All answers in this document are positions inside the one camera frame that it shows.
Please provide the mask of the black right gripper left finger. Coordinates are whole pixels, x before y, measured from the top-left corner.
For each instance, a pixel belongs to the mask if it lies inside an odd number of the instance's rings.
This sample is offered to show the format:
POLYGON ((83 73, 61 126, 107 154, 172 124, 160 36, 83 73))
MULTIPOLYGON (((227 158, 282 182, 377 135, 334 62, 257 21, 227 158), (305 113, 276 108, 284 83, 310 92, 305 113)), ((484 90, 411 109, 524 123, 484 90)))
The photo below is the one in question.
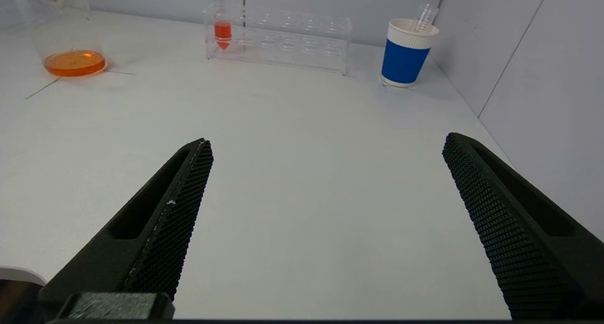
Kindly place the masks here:
POLYGON ((170 320, 213 161, 206 139, 179 148, 41 289, 45 322, 170 320))

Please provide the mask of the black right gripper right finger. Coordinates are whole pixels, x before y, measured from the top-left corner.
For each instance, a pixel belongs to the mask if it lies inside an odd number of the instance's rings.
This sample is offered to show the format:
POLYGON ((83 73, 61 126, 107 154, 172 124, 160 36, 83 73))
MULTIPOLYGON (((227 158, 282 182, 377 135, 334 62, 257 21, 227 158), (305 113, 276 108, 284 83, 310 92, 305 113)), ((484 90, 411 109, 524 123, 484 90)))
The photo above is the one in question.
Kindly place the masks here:
POLYGON ((511 317, 601 321, 603 242, 477 140, 442 155, 511 317))

